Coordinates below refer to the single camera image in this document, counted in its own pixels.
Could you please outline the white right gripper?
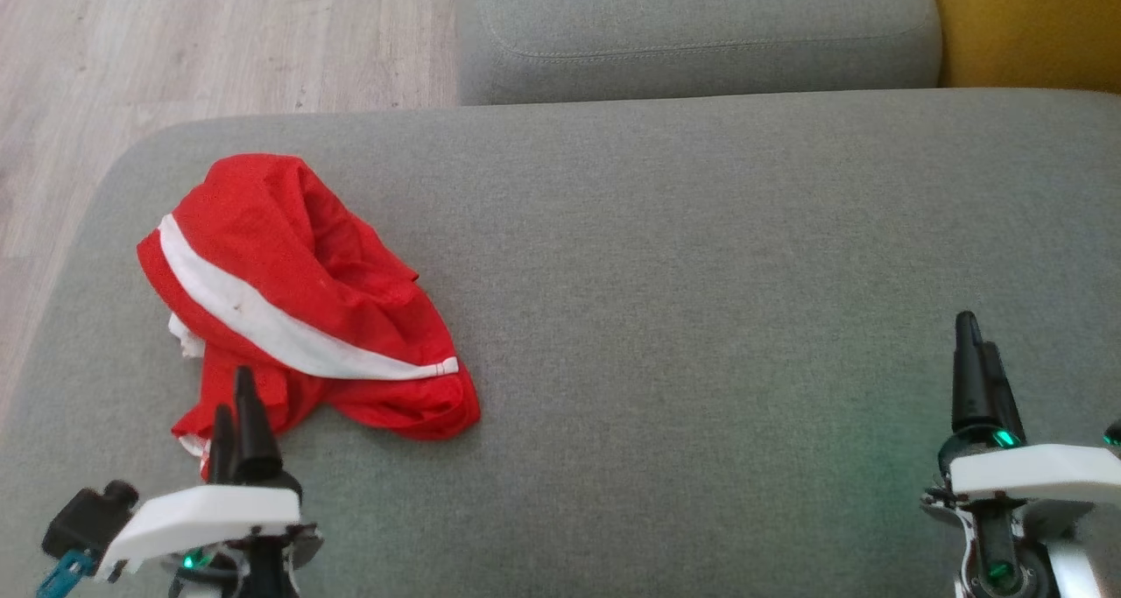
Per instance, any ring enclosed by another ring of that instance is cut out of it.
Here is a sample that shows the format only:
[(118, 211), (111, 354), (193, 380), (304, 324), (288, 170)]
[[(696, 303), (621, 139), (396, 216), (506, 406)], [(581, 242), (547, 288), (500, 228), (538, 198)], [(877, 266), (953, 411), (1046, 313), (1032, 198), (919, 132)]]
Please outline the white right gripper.
[[(953, 432), (961, 433), (942, 444), (920, 505), (962, 531), (954, 594), (1105, 597), (1077, 524), (1097, 506), (1118, 506), (1117, 449), (1026, 444), (1004, 359), (973, 312), (955, 318), (953, 365)], [(978, 426), (992, 423), (992, 407), (1001, 429)]]

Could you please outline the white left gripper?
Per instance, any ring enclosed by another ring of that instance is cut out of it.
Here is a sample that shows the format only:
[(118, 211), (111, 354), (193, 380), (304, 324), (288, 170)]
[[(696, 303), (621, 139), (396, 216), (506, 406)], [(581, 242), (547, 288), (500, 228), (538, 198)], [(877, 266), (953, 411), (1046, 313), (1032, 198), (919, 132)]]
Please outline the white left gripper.
[[(214, 411), (209, 485), (152, 497), (109, 542), (98, 581), (157, 562), (169, 597), (300, 597), (297, 570), (323, 545), (282, 458), (253, 370), (237, 367), (235, 414)], [(249, 485), (235, 485), (249, 482)]]

